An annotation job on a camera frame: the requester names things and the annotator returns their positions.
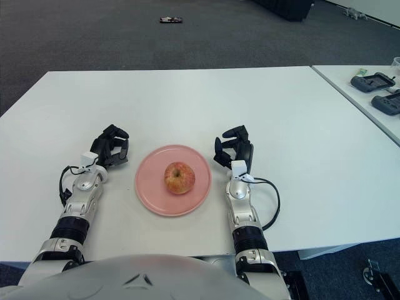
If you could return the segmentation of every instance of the black controller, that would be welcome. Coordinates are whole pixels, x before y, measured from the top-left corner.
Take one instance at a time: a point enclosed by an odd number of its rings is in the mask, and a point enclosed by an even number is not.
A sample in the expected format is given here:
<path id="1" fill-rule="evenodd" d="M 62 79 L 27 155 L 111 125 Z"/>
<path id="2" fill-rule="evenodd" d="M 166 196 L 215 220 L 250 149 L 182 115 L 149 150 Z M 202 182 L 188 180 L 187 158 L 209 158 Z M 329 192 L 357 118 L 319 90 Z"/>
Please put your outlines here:
<path id="1" fill-rule="evenodd" d="M 400 92 L 385 97 L 375 96 L 371 103 L 372 106 L 390 116 L 400 114 Z"/>
<path id="2" fill-rule="evenodd" d="M 394 86 L 396 83 L 394 82 L 394 77 L 389 78 L 385 74 L 377 72 L 371 76 L 359 77 L 354 76 L 350 83 L 356 89 L 364 92 L 370 93 L 373 91 L 378 91 L 381 89 L 387 89 L 391 86 Z"/>

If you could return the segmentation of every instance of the apple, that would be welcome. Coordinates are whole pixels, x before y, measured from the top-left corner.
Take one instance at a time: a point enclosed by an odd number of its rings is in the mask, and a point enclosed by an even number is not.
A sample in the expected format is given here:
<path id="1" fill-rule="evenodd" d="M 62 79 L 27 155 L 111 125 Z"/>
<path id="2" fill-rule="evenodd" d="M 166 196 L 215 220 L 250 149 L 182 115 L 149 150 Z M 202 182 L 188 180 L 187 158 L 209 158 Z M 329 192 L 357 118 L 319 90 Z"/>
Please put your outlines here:
<path id="1" fill-rule="evenodd" d="M 164 182 L 168 190 L 174 194 L 184 194 L 194 186 L 194 172 L 184 162 L 173 162 L 164 173 Z"/>

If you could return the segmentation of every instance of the plate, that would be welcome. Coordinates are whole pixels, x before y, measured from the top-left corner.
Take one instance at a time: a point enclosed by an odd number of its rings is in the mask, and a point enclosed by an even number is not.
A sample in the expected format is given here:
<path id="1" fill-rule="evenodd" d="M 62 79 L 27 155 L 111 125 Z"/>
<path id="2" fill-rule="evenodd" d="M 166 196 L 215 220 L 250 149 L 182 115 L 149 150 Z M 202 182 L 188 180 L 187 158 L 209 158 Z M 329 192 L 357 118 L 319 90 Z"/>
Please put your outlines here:
<path id="1" fill-rule="evenodd" d="M 173 194 L 164 183 L 164 172 L 181 161 L 194 171 L 196 181 L 185 194 Z M 168 145 L 154 150 L 139 166 L 135 177 L 136 194 L 150 211 L 162 216 L 182 216 L 200 206 L 211 187 L 211 171 L 205 158 L 183 145 Z"/>

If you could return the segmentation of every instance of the table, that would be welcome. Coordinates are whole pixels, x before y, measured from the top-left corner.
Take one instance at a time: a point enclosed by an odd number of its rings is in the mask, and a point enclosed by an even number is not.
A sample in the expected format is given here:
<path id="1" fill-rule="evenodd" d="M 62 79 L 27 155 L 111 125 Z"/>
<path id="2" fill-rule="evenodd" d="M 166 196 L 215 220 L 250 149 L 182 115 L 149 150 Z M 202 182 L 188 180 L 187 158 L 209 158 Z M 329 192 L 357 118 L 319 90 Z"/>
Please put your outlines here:
<path id="1" fill-rule="evenodd" d="M 367 76 L 376 72 L 384 73 L 390 78 L 397 76 L 395 82 L 400 89 L 399 71 L 390 66 L 313 66 L 312 68 L 400 146 L 400 116 L 388 116 L 371 104 L 373 97 L 390 94 L 387 91 L 364 93 L 350 85 L 351 78 L 363 68 L 368 70 Z"/>
<path id="2" fill-rule="evenodd" d="M 400 149 L 310 67 L 48 72 L 0 118 L 0 261 L 34 257 L 61 213 L 61 170 L 111 123 L 130 134 L 129 162 L 109 170 L 87 260 L 234 253 L 227 169 L 213 147 L 242 124 L 254 144 L 252 175 L 281 193 L 265 232 L 270 250 L 400 236 Z M 205 202 L 181 217 L 151 213 L 134 191 L 141 160 L 166 144 L 197 149 L 212 171 Z M 255 186 L 252 201 L 266 223 L 273 190 Z"/>

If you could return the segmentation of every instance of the black cable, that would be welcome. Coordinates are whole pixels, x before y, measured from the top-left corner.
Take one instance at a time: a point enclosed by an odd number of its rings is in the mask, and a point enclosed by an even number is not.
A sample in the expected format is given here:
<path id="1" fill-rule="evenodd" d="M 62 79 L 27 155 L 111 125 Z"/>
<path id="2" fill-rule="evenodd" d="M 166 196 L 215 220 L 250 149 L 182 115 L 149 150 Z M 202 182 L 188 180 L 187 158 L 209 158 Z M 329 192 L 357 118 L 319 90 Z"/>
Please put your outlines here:
<path id="1" fill-rule="evenodd" d="M 254 179 L 259 180 L 260 182 L 250 182 L 250 181 L 245 181 L 243 179 L 241 179 L 241 181 L 243 181 L 244 183 L 253 183 L 253 184 L 266 183 L 266 184 L 269 184 L 270 186 L 272 186 L 274 188 L 274 190 L 276 191 L 276 196 L 277 196 L 276 212 L 275 212 L 274 216 L 272 217 L 272 219 L 262 227 L 262 230 L 267 230 L 275 223 L 276 219 L 278 218 L 278 214 L 281 211 L 281 197 L 279 197 L 279 192 L 278 192 L 277 187 L 271 181 L 264 179 L 264 178 L 259 178 L 259 177 L 254 177 Z"/>
<path id="2" fill-rule="evenodd" d="M 70 192 L 69 189 L 66 189 L 65 192 L 63 191 L 63 177 L 64 177 L 65 173 L 67 173 L 70 170 L 71 170 L 71 166 L 66 166 L 62 170 L 61 176 L 60 176 L 60 180 L 58 182 L 59 195 L 60 195 L 62 206 L 64 206 L 64 207 L 65 207 L 65 205 L 67 203 L 67 199 L 69 197 L 71 197 L 71 195 L 72 195 L 72 193 Z"/>
<path id="3" fill-rule="evenodd" d="M 88 167 L 93 166 L 97 160 L 98 160 L 98 159 L 95 158 L 95 159 L 93 160 L 93 162 L 92 162 L 91 164 L 88 164 L 85 168 L 88 168 Z"/>
<path id="4" fill-rule="evenodd" d="M 73 172 L 73 169 L 79 169 L 79 168 L 76 167 L 76 166 L 71 166 L 71 167 L 69 167 L 69 170 L 71 171 L 71 173 L 72 173 L 73 175 L 79 175 L 79 174 L 85 173 L 85 171 L 80 172 L 80 173 L 74 173 L 74 172 Z"/>

